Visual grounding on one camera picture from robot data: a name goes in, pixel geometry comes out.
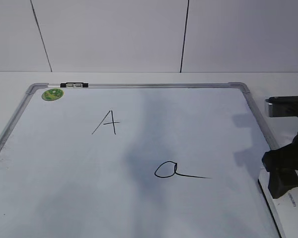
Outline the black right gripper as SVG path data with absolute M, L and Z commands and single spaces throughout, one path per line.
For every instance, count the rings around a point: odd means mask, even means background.
M 262 163 L 269 173 L 268 189 L 273 199 L 298 187 L 298 132 L 292 144 L 264 153 Z

